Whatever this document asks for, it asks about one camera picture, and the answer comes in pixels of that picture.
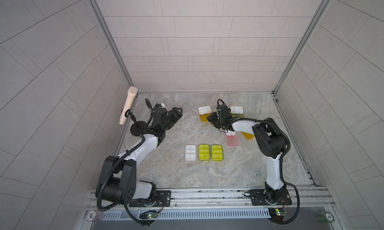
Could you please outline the clear white pillbox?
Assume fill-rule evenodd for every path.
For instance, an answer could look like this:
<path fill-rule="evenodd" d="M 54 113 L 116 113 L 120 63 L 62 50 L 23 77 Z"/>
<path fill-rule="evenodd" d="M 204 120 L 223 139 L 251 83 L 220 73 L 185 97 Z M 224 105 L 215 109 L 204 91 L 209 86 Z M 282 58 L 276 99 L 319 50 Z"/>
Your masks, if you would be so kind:
<path fill-rule="evenodd" d="M 196 145 L 186 145 L 185 147 L 185 161 L 197 160 L 197 147 Z"/>

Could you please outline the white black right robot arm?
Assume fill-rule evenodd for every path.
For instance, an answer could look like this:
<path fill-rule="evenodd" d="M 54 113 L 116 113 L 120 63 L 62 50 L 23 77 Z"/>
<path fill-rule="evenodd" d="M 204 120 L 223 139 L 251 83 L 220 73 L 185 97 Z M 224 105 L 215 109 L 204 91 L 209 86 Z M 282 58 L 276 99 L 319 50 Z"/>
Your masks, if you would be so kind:
<path fill-rule="evenodd" d="M 245 132 L 255 136 L 258 149 L 266 157 L 267 164 L 267 178 L 262 197 L 270 205 L 290 205 L 292 201 L 287 186 L 294 189 L 296 186 L 284 180 L 283 158 L 290 151 L 291 142 L 275 121 L 272 118 L 259 120 L 233 117 L 231 110 L 221 99 L 217 101 L 217 111 L 211 113 L 207 120 L 224 132 Z"/>

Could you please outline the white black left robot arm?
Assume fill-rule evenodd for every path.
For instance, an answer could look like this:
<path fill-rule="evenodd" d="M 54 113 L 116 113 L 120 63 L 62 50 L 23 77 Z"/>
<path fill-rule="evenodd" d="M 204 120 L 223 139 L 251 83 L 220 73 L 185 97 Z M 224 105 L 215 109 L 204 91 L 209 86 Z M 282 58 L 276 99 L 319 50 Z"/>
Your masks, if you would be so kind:
<path fill-rule="evenodd" d="M 155 150 L 170 130 L 183 116 L 183 109 L 173 107 L 168 111 L 161 104 L 149 106 L 150 119 L 137 121 L 130 109 L 123 117 L 130 117 L 134 122 L 131 134 L 140 137 L 132 148 L 125 153 L 108 156 L 103 164 L 95 196 L 97 209 L 101 212 L 110 210 L 117 205 L 128 205 L 135 199 L 155 201 L 156 185 L 150 182 L 137 181 L 137 167 L 145 157 Z"/>

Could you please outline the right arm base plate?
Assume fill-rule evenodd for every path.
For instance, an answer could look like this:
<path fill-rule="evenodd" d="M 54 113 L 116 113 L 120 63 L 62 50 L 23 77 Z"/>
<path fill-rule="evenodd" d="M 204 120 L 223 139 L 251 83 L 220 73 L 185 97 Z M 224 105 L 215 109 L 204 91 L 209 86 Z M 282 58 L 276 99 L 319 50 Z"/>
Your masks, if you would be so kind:
<path fill-rule="evenodd" d="M 244 196 L 250 198 L 253 206 L 292 205 L 292 199 L 288 190 L 284 190 L 279 196 L 267 194 L 266 190 L 249 190 Z"/>

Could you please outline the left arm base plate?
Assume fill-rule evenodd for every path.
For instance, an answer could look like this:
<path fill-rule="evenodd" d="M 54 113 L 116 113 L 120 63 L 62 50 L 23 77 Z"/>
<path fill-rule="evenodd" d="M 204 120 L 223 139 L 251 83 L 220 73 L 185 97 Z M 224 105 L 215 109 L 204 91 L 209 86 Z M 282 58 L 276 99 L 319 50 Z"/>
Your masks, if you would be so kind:
<path fill-rule="evenodd" d="M 160 208 L 169 207 L 171 201 L 171 191 L 157 191 L 154 199 L 136 199 L 129 203 L 131 208 Z"/>

